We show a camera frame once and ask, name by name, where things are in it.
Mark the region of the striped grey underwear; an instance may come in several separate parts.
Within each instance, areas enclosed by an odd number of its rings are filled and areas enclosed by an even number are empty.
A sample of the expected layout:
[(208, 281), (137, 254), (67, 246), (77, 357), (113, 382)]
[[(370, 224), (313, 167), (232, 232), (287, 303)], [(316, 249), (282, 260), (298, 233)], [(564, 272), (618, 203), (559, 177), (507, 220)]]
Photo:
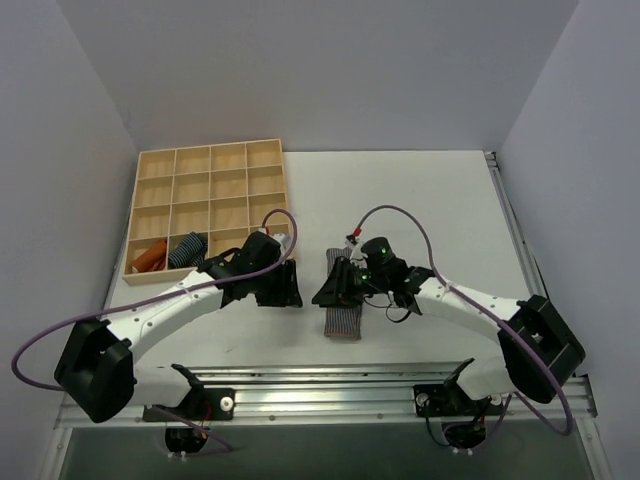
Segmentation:
[[(326, 250), (327, 274), (335, 261), (347, 257), (349, 248), (328, 248)], [(333, 340), (359, 341), (361, 339), (362, 306), (350, 308), (328, 308), (325, 311), (324, 336)]]

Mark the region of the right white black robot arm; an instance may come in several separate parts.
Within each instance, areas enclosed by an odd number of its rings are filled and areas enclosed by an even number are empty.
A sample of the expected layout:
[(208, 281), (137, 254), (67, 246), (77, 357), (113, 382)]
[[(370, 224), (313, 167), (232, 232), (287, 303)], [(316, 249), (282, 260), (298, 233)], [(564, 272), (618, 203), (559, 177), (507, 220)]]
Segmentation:
[(586, 357), (549, 299), (502, 298), (442, 281), (434, 271), (397, 257), (384, 237), (350, 249), (330, 266), (312, 299), (321, 308), (357, 307), (368, 297), (386, 295), (412, 314), (445, 319), (499, 345), (500, 356), (471, 359), (452, 375), (443, 391), (455, 412), (514, 392), (548, 404)]

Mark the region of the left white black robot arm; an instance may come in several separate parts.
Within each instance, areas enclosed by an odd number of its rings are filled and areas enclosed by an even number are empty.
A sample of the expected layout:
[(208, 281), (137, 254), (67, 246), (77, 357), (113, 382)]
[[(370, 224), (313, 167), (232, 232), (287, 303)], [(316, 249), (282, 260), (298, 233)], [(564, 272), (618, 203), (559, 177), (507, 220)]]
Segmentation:
[(290, 257), (296, 240), (254, 231), (242, 247), (205, 260), (162, 294), (118, 307), (113, 317), (96, 314), (78, 321), (55, 380), (95, 423), (132, 405), (159, 407), (179, 419), (200, 418), (215, 403), (194, 373), (179, 364), (140, 368), (138, 361), (197, 318), (249, 295), (260, 307), (302, 307)]

